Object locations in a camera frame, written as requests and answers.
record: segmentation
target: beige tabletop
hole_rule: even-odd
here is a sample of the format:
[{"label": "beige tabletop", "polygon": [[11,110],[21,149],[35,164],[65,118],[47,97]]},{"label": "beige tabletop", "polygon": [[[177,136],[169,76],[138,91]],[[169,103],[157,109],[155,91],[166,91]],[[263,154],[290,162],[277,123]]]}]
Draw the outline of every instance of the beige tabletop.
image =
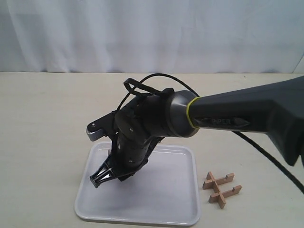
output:
[{"label": "beige tabletop", "polygon": [[[114,110],[126,94],[123,81],[144,74],[0,73],[0,227],[100,228],[123,224],[84,222],[74,201],[94,145],[85,128]],[[175,74],[201,96],[278,82],[295,74]],[[182,86],[166,78],[148,85]],[[288,167],[267,136],[247,134],[282,162],[302,183],[298,160]],[[304,197],[263,155],[227,131],[200,130],[192,138],[162,144],[194,151],[200,186],[201,218],[195,227],[303,227]],[[201,186],[208,173],[235,173],[222,190],[242,185],[224,209],[209,204]]]}]

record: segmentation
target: yellow ring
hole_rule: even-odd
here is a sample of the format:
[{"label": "yellow ring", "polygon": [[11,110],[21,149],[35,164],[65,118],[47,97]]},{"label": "yellow ring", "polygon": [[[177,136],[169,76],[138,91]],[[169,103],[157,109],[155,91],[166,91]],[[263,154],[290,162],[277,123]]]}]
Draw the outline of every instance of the yellow ring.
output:
[{"label": "yellow ring", "polygon": [[198,127],[194,126],[193,123],[192,123],[192,121],[191,121],[191,119],[190,119],[190,116],[189,116],[189,108],[190,108],[190,105],[191,105],[193,102],[195,102],[196,99],[199,99],[199,98],[200,98],[199,96],[193,98],[193,99],[187,104],[187,109],[186,109],[186,115],[187,115],[187,119],[188,119],[188,121],[189,121],[189,124],[190,124],[191,127],[195,128],[195,129],[197,129]]}]

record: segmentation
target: wooden connector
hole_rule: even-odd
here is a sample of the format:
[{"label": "wooden connector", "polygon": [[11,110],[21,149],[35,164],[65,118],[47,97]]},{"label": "wooden connector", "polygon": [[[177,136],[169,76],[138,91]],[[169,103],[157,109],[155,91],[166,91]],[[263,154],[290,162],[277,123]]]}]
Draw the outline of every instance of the wooden connector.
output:
[{"label": "wooden connector", "polygon": [[213,188],[214,193],[209,198],[209,203],[218,202],[220,208],[224,208],[226,204],[225,198],[238,194],[242,186],[237,185],[232,190],[221,192],[219,185],[231,182],[234,178],[234,173],[227,174],[226,177],[215,179],[211,172],[208,172],[206,180],[203,184],[203,189]]}]

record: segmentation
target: white tray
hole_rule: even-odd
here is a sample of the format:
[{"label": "white tray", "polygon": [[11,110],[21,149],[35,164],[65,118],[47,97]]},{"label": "white tray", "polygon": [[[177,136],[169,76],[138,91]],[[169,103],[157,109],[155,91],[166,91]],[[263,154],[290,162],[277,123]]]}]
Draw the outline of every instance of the white tray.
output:
[{"label": "white tray", "polygon": [[191,226],[201,215],[193,153],[186,147],[158,145],[149,162],[125,181],[95,188],[90,176],[107,158],[110,142],[90,151],[75,200],[83,220]]}]

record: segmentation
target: white curtain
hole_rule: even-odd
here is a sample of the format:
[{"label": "white curtain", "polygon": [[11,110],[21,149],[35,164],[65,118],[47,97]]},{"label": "white curtain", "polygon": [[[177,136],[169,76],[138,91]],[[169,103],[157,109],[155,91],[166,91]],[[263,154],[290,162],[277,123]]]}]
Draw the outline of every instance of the white curtain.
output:
[{"label": "white curtain", "polygon": [[0,71],[303,73],[303,0],[0,0]]}]

